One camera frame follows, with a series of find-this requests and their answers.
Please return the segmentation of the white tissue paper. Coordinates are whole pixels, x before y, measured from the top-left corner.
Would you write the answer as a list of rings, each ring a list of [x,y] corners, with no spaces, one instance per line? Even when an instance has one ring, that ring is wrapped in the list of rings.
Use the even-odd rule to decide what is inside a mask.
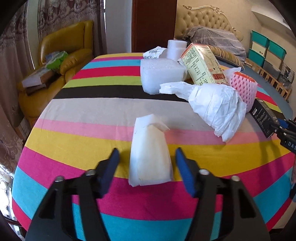
[[[193,112],[212,127],[215,136],[223,142],[234,137],[245,119],[247,105],[237,90],[228,85],[170,82],[161,84],[159,93],[175,94],[189,102]]]

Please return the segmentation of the grey striped duvet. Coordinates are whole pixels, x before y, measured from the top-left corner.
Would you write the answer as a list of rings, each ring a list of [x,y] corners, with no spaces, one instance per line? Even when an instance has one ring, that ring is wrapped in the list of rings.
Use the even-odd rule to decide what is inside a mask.
[[[183,40],[189,43],[210,45],[226,50],[244,62],[246,51],[237,37],[229,31],[212,29],[203,26],[192,27],[186,30]]]

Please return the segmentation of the teal storage bin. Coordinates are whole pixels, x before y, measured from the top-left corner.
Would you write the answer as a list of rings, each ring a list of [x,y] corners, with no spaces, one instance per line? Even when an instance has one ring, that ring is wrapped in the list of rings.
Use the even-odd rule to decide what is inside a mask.
[[[262,67],[264,65],[265,57],[249,48],[248,59]]]
[[[284,58],[287,54],[285,48],[281,47],[281,45],[277,44],[276,42],[274,42],[272,40],[269,41],[268,49],[271,53],[273,53],[275,56],[277,56],[281,60],[284,60]]]
[[[265,35],[262,35],[261,33],[252,30],[251,32],[251,40],[252,42],[256,42],[257,44],[262,45],[264,48],[269,47],[269,39]]]

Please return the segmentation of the printed white wrapper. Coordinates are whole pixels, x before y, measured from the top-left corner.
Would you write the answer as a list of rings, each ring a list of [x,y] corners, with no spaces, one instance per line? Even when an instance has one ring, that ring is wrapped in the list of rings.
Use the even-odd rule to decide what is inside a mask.
[[[144,59],[159,59],[159,58],[166,58],[166,55],[167,55],[167,48],[157,46],[154,49],[146,51],[143,54],[143,58]]]

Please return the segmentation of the checkered black bag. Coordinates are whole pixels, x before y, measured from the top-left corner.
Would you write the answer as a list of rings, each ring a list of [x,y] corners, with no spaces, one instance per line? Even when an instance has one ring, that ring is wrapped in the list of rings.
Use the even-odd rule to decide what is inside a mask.
[[[295,78],[295,72],[283,62],[280,69],[280,80],[293,83],[294,78]]]

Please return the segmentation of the beige storage drawer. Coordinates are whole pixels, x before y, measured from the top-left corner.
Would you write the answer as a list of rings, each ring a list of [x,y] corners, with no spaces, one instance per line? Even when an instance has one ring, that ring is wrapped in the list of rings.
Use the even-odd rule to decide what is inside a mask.
[[[278,56],[270,52],[269,50],[266,51],[265,60],[277,69],[280,69],[282,66],[282,60]]]

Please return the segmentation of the teal storage bin left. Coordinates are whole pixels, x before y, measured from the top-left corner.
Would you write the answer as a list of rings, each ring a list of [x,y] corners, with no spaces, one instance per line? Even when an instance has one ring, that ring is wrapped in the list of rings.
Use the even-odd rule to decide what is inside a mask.
[[[251,40],[252,42],[256,42],[257,44],[262,45],[264,48],[269,47],[269,39],[265,35],[262,35],[261,33],[252,30],[251,32]]]

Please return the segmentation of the green tissue pack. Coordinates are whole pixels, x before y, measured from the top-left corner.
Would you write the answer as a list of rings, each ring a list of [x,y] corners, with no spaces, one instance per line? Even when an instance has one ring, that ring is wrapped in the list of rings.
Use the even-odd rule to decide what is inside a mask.
[[[55,53],[46,64],[46,68],[59,73],[60,67],[67,57],[68,53],[66,51]]]

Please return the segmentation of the white storage drawer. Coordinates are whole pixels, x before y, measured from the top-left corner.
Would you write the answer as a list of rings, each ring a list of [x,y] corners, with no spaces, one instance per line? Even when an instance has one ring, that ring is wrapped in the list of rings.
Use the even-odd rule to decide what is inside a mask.
[[[251,49],[263,57],[266,56],[267,49],[264,46],[258,44],[257,42],[252,41]]]

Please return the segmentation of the striped tan pillow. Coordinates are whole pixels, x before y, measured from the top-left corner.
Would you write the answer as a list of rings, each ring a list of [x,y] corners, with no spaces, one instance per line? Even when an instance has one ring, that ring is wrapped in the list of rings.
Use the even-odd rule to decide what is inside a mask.
[[[231,64],[234,67],[244,68],[240,59],[229,51],[208,45],[214,56],[221,61]]]

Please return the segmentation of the beige tufted headboard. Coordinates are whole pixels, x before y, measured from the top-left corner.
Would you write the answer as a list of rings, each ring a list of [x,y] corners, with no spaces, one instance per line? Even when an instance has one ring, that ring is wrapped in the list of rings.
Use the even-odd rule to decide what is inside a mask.
[[[243,34],[231,26],[226,15],[218,7],[193,8],[177,4],[174,38],[182,39],[187,30],[197,26],[226,30],[232,32],[240,42],[243,40]]]

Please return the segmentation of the dark wooden pillar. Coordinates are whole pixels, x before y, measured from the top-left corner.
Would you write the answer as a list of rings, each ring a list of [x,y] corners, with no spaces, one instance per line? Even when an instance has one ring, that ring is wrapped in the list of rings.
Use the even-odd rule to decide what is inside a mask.
[[[177,0],[132,2],[132,52],[166,47],[174,38]]]

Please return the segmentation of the small white foam roll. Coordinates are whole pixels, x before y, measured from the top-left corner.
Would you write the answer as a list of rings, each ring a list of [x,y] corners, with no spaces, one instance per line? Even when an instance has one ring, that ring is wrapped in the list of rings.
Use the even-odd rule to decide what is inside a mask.
[[[171,60],[179,60],[187,48],[187,42],[182,40],[168,40],[166,57]]]

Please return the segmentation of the white foam pad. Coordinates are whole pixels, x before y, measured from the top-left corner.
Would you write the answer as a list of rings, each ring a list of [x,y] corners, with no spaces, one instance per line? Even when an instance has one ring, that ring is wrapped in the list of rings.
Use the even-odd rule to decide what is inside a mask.
[[[169,128],[154,114],[134,124],[129,160],[129,185],[157,185],[174,180],[165,132]]]

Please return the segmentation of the wooden crib rail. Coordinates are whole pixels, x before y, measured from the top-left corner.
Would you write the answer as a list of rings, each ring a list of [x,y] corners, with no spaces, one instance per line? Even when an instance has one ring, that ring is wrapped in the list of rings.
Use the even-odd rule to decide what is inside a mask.
[[[270,85],[273,86],[273,88],[278,91],[278,93],[284,98],[284,100],[288,101],[288,98],[290,97],[290,94],[292,92],[291,89],[288,90],[286,87],[284,87],[283,83],[276,80],[267,71],[265,71],[262,67],[260,67],[250,59],[246,58],[244,64],[251,68],[257,74],[259,74],[261,77],[263,77]]]

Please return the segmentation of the lower teal storage bin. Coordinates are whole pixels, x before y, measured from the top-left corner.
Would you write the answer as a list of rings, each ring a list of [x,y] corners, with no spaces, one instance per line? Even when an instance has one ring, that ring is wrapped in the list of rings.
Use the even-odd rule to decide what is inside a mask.
[[[265,57],[249,48],[248,59],[262,67],[264,65]]]

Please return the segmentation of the teal storage bin right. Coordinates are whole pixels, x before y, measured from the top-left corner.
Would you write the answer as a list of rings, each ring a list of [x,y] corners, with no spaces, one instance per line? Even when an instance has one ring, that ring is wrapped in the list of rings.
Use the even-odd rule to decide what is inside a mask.
[[[273,53],[275,56],[277,56],[281,60],[284,60],[284,58],[287,54],[285,48],[281,47],[281,45],[277,44],[276,42],[274,42],[272,40],[269,41],[268,49],[271,53]]]

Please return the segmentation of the blue bed mattress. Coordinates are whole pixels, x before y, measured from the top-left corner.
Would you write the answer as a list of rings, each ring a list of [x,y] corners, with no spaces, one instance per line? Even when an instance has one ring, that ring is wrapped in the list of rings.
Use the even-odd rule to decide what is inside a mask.
[[[244,66],[244,70],[242,72],[250,77],[252,77],[254,80],[257,81],[257,83],[270,95],[270,97],[275,101],[275,103],[278,105],[280,110],[282,111],[283,115],[286,118],[293,119],[293,111],[290,105],[287,103],[286,100],[284,100],[283,97],[278,93],[276,89],[273,88],[272,85],[270,85],[266,80],[257,74],[255,71],[253,71],[248,66]]]

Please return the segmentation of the small black box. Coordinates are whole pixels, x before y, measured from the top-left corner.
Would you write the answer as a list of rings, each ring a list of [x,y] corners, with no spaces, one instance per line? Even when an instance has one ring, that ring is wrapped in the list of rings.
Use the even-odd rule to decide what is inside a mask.
[[[255,119],[266,138],[270,138],[280,126],[274,112],[262,99],[255,99],[250,110],[251,116]]]

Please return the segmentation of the large white foam sheet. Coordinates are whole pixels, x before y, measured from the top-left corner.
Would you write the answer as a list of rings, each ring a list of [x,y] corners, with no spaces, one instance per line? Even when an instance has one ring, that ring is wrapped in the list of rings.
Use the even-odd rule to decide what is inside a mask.
[[[186,67],[175,60],[159,58],[140,61],[142,88],[150,95],[159,94],[161,84],[184,81],[186,77]]]

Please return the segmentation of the striped colourful tablecloth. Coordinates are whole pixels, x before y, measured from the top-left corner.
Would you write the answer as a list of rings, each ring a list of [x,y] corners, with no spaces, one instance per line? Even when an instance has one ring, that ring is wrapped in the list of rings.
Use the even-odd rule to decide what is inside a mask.
[[[112,240],[184,240],[197,200],[185,189],[175,151],[216,176],[238,176],[268,229],[290,206],[294,155],[266,138],[247,114],[227,142],[184,99],[150,95],[140,80],[142,54],[96,57],[45,107],[25,143],[12,206],[28,228],[58,176],[94,169],[113,149],[120,163],[98,205]]]

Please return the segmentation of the green medicine box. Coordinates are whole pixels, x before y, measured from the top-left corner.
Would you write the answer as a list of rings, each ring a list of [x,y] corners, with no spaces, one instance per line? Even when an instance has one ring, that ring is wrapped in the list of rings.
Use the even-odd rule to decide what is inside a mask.
[[[191,43],[181,55],[181,60],[194,84],[214,83],[229,85],[209,46]]]

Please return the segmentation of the grey storage bin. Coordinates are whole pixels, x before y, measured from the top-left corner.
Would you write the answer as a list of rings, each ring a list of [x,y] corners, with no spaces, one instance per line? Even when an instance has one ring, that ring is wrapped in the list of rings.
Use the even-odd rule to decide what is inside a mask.
[[[275,79],[278,79],[280,76],[280,70],[266,60],[264,61],[263,69]]]

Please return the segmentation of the pink foam fruit net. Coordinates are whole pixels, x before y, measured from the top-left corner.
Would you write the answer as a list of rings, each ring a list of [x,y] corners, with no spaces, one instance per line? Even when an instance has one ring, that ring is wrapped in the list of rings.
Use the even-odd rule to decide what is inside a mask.
[[[250,76],[236,71],[231,74],[230,85],[238,91],[246,103],[246,112],[250,112],[257,93],[257,82]]]

